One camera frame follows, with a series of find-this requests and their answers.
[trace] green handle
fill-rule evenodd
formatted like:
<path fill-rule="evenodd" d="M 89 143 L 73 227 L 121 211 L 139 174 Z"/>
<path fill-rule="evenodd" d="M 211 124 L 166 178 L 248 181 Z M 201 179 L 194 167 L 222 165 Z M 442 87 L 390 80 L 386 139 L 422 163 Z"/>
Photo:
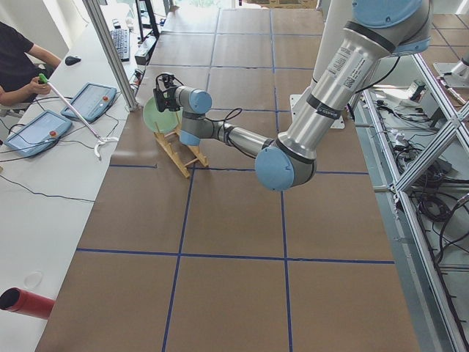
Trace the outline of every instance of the green handle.
<path fill-rule="evenodd" d="M 47 83 L 47 82 L 48 82 L 47 77 L 45 77 L 43 73 L 40 73 L 40 74 L 39 74 L 39 80 L 40 80 L 41 82 L 43 82 L 43 83 Z"/>

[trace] blue tablet device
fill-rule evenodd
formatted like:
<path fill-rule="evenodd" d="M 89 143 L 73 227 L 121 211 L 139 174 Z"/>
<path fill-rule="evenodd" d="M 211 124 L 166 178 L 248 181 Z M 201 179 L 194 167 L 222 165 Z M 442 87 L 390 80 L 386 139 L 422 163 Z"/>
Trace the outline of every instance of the blue tablet device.
<path fill-rule="evenodd" d="M 108 107 L 114 102 L 117 89 L 103 86 L 102 84 L 87 83 L 80 92 L 70 101 L 70 104 L 88 122 L 94 122 L 104 114 Z M 78 119 L 69 108 L 63 108 L 60 114 L 71 119 Z"/>
<path fill-rule="evenodd" d="M 5 145 L 27 158 L 52 147 L 71 126 L 65 117 L 46 110 L 19 131 L 12 132 Z"/>

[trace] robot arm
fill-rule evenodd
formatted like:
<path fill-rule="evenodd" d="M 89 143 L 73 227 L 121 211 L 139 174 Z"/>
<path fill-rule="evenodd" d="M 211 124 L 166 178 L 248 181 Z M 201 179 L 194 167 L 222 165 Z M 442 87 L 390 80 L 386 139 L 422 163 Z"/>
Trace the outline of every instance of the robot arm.
<path fill-rule="evenodd" d="M 317 85 L 307 91 L 289 129 L 277 139 L 208 120 L 205 113 L 212 101 L 206 92 L 165 84 L 167 101 L 160 98 L 161 107 L 174 102 L 183 107 L 181 142 L 198 145 L 200 138 L 213 138 L 255 156 L 257 178 L 271 190 L 283 191 L 310 180 L 316 170 L 317 145 L 377 61 L 415 54 L 429 45 L 431 0 L 354 0 L 352 6 L 354 18 L 344 27 L 343 43 Z"/>

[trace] green round plate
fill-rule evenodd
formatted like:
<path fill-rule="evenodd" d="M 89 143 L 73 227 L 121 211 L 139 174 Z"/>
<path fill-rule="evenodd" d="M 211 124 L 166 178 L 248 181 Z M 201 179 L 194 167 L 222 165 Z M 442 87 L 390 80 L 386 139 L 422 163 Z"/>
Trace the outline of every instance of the green round plate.
<path fill-rule="evenodd" d="M 159 112 L 156 109 L 154 97 L 151 97 L 145 104 L 144 122 L 150 130 L 160 133 L 171 132 L 178 124 L 176 112 L 168 110 Z"/>

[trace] person's hand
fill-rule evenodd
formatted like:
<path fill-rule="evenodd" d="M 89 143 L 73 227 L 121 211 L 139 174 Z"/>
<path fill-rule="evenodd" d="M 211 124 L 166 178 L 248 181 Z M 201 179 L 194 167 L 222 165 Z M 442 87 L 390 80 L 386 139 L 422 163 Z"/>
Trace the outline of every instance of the person's hand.
<path fill-rule="evenodd" d="M 51 88 L 48 84 L 40 84 L 39 77 L 34 77 L 31 82 L 28 83 L 28 88 L 31 94 L 49 94 L 51 92 Z"/>

